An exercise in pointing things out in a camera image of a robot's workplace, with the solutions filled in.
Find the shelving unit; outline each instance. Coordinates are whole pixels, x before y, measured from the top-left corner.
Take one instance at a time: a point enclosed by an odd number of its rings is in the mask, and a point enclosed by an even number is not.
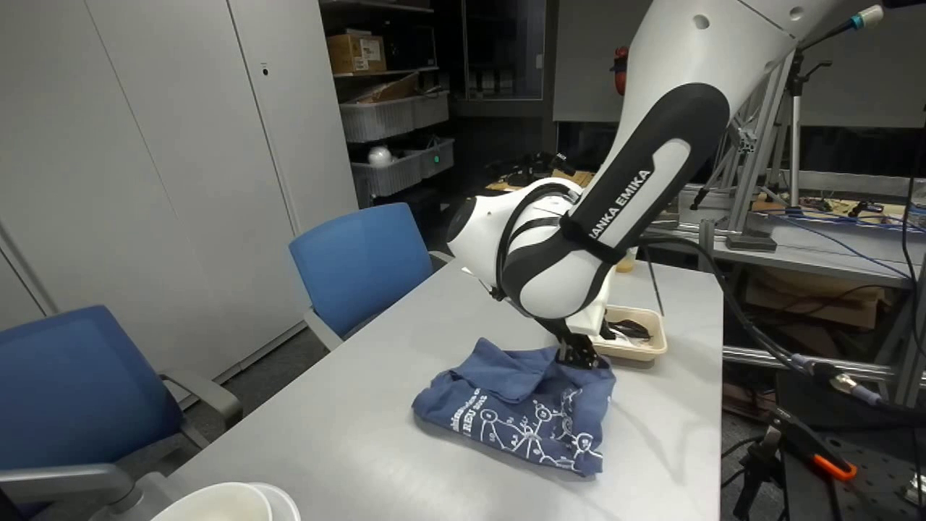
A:
[[[322,0],[325,25],[330,35],[341,28],[369,28],[382,35],[385,48],[406,48],[411,35],[411,53],[389,54],[376,71],[335,71],[344,138],[351,148],[353,183],[360,203],[370,206],[385,196],[403,196],[415,184],[454,168],[454,138],[448,137],[448,89],[431,89],[428,83],[440,74],[435,45],[435,9],[428,0]],[[418,74],[424,93],[389,102],[353,102],[376,83]],[[389,148],[395,161],[370,165],[369,152]]]

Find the table surface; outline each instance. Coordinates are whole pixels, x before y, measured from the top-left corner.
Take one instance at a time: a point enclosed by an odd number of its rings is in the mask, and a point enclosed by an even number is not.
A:
[[[723,238],[714,239],[714,254],[723,261],[739,262],[762,262],[762,265],[781,265],[781,268],[807,268],[807,271],[826,271],[826,275],[850,275],[850,278],[872,278],[885,286],[903,286],[907,283],[907,261],[901,248],[901,235],[868,235],[868,232],[840,232],[840,229],[823,229],[826,235],[849,244],[850,248],[878,257],[878,265],[865,257],[856,257],[853,251],[843,248],[840,244],[813,235],[807,229],[796,226],[777,226],[772,238],[780,244],[777,251],[746,251],[746,248],[730,248]],[[910,239],[910,254],[914,268],[921,271],[926,244]]]
[[[605,471],[577,477],[424,429],[411,398],[483,336],[505,351],[552,338],[493,300],[457,262],[301,372],[168,477],[179,498],[217,481],[286,488],[305,519],[552,521],[717,519],[720,288],[710,275],[658,265],[670,354],[616,365],[605,416]],[[612,300],[658,306],[646,268]]]

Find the storage shelf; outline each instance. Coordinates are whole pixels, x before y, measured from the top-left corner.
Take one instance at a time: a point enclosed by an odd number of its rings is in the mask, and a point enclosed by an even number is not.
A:
[[[389,168],[353,161],[357,184],[370,196],[395,196],[424,180],[431,180],[454,165],[454,138],[440,138],[427,150],[415,150]]]
[[[380,9],[380,11],[419,11],[435,15],[428,3],[419,0],[322,0],[322,9]]]
[[[438,71],[440,67],[418,67],[418,68],[380,68],[380,71],[335,71],[335,79],[382,79],[382,74],[411,74],[411,71]]]
[[[448,121],[448,93],[341,103],[348,141],[380,141]]]

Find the blue seat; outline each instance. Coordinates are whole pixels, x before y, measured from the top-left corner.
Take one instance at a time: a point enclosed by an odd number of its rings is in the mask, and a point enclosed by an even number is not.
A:
[[[406,203],[327,219],[289,244],[309,293],[309,328],[327,346],[376,317],[431,275],[431,257]]]
[[[241,401],[210,380],[168,380],[228,422],[241,416]],[[0,332],[0,488],[8,494],[19,488],[46,503],[69,491],[62,485],[69,477],[85,491],[92,477],[101,485],[131,482],[108,477],[111,466],[176,433],[204,446],[108,306]]]

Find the office chair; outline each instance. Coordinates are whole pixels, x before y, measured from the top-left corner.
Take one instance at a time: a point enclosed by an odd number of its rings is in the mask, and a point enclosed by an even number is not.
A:
[[[237,397],[212,380],[153,372],[108,306],[0,332],[0,488],[29,516],[88,498],[127,508],[140,498],[134,456],[150,466],[182,438],[207,446],[163,380],[227,425],[243,416]]]
[[[289,244],[296,268],[309,293],[305,315],[327,351],[409,296],[435,271],[406,203],[370,206],[327,219]]]

